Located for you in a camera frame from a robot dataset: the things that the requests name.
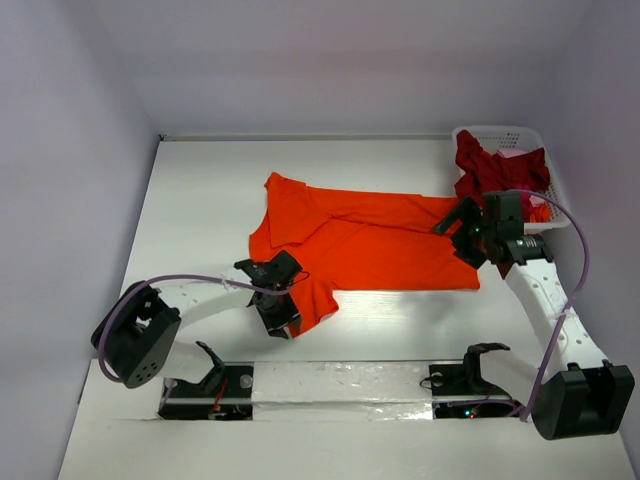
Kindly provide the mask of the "orange t-shirt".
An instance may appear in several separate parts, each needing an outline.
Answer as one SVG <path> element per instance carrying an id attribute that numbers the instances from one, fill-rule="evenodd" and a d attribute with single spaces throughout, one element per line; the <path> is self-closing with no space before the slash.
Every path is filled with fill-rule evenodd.
<path id="1" fill-rule="evenodd" d="M 292 291 L 301 334 L 338 311 L 337 290 L 480 287 L 476 270 L 454 255 L 449 237 L 431 232 L 456 205 L 454 198 L 322 189 L 278 173 L 265 188 L 266 213 L 249 237 L 249 253 L 269 261 L 285 250 L 309 273 Z"/>

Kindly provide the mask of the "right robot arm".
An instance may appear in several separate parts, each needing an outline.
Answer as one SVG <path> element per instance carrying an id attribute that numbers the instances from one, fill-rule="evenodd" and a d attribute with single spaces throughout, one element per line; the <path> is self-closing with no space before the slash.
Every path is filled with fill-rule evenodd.
<path id="1" fill-rule="evenodd" d="M 454 254 L 478 269 L 497 267 L 519 300 L 544 350 L 534 366 L 507 345 L 467 348 L 456 363 L 430 366 L 426 378 L 437 408 L 475 409 L 499 404 L 509 417 L 532 420 L 546 440 L 610 435 L 619 430 L 635 379 L 597 346 L 574 309 L 590 260 L 566 293 L 543 236 L 526 227 L 523 191 L 491 192 L 477 203 L 466 197 L 432 229 L 448 235 Z"/>

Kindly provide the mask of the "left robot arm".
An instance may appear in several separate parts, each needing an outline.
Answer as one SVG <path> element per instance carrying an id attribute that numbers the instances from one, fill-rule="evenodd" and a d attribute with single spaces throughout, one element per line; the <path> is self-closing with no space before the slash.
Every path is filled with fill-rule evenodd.
<path id="1" fill-rule="evenodd" d="M 91 336 L 101 373 L 127 389 L 161 377 L 169 380 L 174 389 L 184 387 L 190 395 L 211 396 L 222 388 L 226 366 L 204 341 L 178 342 L 180 331 L 228 310 L 252 308 L 269 335 L 291 337 L 292 328 L 301 321 L 292 291 L 309 273 L 284 250 L 269 261 L 246 259 L 236 262 L 233 268 L 249 281 L 169 274 L 131 284 Z M 192 304 L 180 309 L 167 304 L 156 287 L 167 282 L 181 286 L 219 285 L 224 292 L 203 301 L 188 294 L 186 299 Z"/>

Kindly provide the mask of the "dark red t-shirt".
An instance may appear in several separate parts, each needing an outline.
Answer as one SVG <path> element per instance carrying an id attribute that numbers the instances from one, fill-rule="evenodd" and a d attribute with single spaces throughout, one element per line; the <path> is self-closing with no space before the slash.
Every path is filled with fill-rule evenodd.
<path id="1" fill-rule="evenodd" d="M 460 199 L 471 197 L 483 206 L 484 193 L 511 189 L 544 193 L 551 186 L 543 148 L 515 156 L 489 153 L 468 130 L 456 134 L 455 142 L 455 164 L 463 172 L 454 185 Z"/>

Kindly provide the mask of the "white plastic laundry basket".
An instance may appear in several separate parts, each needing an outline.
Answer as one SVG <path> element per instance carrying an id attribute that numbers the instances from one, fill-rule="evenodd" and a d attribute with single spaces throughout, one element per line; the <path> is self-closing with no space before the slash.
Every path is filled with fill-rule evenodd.
<path id="1" fill-rule="evenodd" d="M 462 126 L 452 133 L 460 178 L 456 195 L 484 203 L 485 193 L 521 189 L 525 231 L 540 233 L 569 224 L 556 207 L 564 194 L 551 156 L 533 129 L 515 126 Z"/>

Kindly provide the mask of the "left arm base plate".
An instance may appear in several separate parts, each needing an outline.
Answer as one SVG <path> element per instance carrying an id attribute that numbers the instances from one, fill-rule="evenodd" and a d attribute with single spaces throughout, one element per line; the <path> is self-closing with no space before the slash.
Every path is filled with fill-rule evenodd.
<path id="1" fill-rule="evenodd" d="M 166 377 L 158 406 L 164 420 L 251 420 L 253 363 L 225 363 L 206 343 L 196 341 L 204 354 L 206 372 L 198 381 Z"/>

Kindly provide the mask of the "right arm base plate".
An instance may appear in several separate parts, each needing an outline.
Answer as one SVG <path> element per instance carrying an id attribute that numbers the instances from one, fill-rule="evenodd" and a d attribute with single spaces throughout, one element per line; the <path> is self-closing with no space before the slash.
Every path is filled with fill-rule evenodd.
<path id="1" fill-rule="evenodd" d="M 420 381 L 433 398 L 438 419 L 515 418 L 524 405 L 503 388 L 482 377 L 481 357 L 492 352 L 511 352 L 500 342 L 469 346 L 461 360 L 429 365 Z"/>

